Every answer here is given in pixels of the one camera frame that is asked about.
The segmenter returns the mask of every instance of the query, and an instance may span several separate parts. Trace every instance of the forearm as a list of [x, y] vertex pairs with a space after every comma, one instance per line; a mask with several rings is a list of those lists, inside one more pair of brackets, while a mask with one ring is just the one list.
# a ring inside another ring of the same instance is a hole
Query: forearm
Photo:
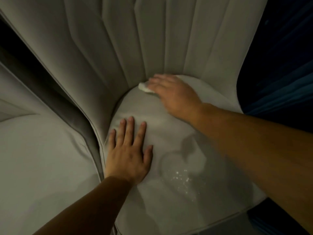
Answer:
[[129, 182], [108, 177], [90, 193], [45, 224], [34, 235], [108, 235], [130, 189]]
[[191, 124], [313, 233], [313, 135], [203, 104]]

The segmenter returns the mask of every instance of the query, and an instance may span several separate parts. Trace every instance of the blue curtain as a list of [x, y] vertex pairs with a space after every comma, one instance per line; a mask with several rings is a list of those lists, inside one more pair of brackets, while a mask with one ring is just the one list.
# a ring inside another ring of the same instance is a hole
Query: blue curtain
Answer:
[[313, 133], [313, 0], [268, 0], [237, 92], [245, 114]]

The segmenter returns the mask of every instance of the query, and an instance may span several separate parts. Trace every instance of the person's right arm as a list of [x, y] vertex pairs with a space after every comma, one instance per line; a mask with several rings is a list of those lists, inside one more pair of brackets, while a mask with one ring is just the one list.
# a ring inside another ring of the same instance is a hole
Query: person's right arm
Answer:
[[173, 75], [155, 75], [148, 88], [170, 114], [210, 138], [220, 153], [313, 234], [313, 134], [202, 103]]

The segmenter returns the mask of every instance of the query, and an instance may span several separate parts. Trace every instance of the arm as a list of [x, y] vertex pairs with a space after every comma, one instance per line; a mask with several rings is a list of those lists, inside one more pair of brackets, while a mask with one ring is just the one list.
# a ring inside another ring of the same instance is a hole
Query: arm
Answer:
[[170, 114], [210, 138], [313, 234], [312, 134], [202, 103], [191, 87], [172, 75], [156, 75], [148, 87]]
[[110, 134], [105, 179], [90, 193], [63, 210], [34, 235], [102, 234], [109, 235], [131, 188], [149, 172], [152, 146], [141, 153], [146, 123], [139, 128], [133, 141], [134, 119], [123, 119], [117, 142], [115, 130]]

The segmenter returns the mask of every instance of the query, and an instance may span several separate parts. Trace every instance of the hand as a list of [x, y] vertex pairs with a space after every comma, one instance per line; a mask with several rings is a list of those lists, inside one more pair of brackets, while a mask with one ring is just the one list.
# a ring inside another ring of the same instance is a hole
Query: hand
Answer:
[[150, 145], [142, 155], [142, 146], [145, 138], [147, 124], [142, 122], [134, 140], [134, 118], [129, 117], [127, 128], [126, 120], [119, 124], [117, 141], [115, 143], [115, 130], [110, 132], [109, 153], [105, 162], [105, 175], [127, 180], [132, 186], [139, 184], [150, 170], [152, 161], [152, 148]]
[[201, 100], [195, 91], [175, 75], [155, 74], [149, 79], [147, 86], [161, 98], [166, 110], [173, 116], [191, 121], [201, 105]]

